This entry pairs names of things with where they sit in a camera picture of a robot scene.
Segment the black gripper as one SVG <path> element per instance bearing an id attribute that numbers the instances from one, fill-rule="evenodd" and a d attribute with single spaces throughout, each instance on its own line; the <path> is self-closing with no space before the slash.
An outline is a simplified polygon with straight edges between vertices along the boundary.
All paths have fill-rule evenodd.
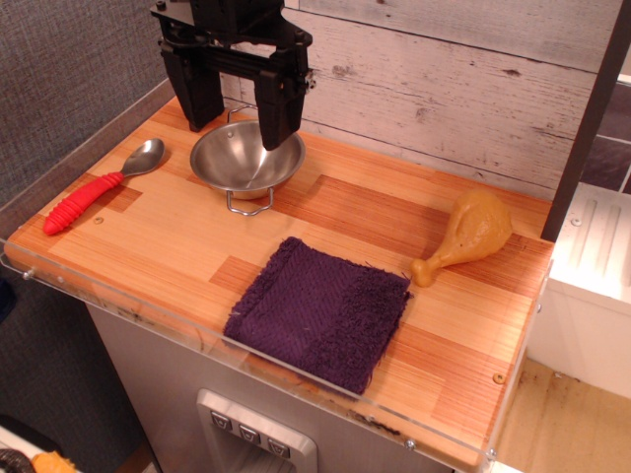
<path id="1" fill-rule="evenodd" d="M 313 37 L 283 17 L 283 1 L 157 1 L 161 54 L 189 128 L 225 109 L 220 73 L 254 82 L 263 147 L 277 149 L 301 126 Z"/>

